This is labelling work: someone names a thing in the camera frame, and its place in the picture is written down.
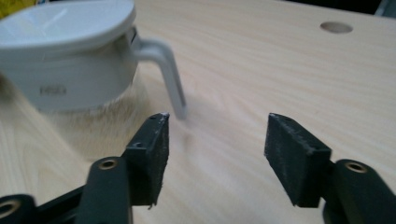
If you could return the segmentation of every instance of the pitcher lid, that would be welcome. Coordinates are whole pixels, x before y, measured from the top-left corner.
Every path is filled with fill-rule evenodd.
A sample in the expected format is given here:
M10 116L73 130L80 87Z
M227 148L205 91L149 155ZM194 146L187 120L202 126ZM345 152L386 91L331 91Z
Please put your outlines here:
M134 21L132 0L59 1L0 20L0 61L45 58L101 47Z

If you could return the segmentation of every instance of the hole in table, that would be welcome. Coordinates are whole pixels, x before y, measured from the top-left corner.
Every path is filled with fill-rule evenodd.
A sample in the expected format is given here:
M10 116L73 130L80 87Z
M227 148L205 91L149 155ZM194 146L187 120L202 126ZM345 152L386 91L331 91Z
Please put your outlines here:
M333 34L347 34L353 30L352 26L340 21L325 21L320 28Z

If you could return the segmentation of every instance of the table surface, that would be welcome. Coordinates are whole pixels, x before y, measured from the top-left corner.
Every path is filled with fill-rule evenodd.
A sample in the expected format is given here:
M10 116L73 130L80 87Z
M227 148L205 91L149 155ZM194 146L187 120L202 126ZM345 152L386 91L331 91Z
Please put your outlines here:
M395 20L281 1L135 6L140 35L172 47L189 106L186 120L170 119L159 204L135 207L135 223L321 223L320 209L291 205L263 156L270 112L300 122L332 161L369 164L396 190ZM329 33L325 21L353 31ZM150 113L172 113L159 69L142 63L140 74ZM43 203L83 184L88 162L0 84L0 193Z

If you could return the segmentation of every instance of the wood grain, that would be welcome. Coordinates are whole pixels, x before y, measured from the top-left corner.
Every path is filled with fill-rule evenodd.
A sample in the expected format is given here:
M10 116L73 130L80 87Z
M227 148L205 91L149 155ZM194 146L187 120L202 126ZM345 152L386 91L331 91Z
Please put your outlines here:
M140 35L162 38L174 50L189 105L187 120L170 120L159 204L134 208L135 223L321 223L320 209L291 206L262 155L269 112L298 120L333 149L333 161L367 163L396 190L395 20L280 1L136 0L135 6ZM325 32L325 21L353 31ZM149 113L173 112L159 69L142 63L140 71ZM2 179L0 193L21 184L35 194L41 186L29 184L25 164L5 161L21 160L9 155L14 147L55 140L39 125L42 117L16 102L2 103L0 112L1 175L16 176ZM75 160L69 173L83 175L84 161Z
M87 172L88 163L0 76L0 194L44 203L83 185Z
M97 108L42 113L87 161L119 156L149 116L149 99L138 72L125 92Z

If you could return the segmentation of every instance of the pitcher handle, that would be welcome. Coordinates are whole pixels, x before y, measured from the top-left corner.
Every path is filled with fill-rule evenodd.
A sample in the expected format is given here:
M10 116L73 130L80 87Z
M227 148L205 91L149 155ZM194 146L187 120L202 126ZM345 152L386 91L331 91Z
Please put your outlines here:
M129 34L133 57L138 61L152 61L159 65L178 119L187 117L187 104L177 71L175 56L168 45L160 40L140 39L133 27Z

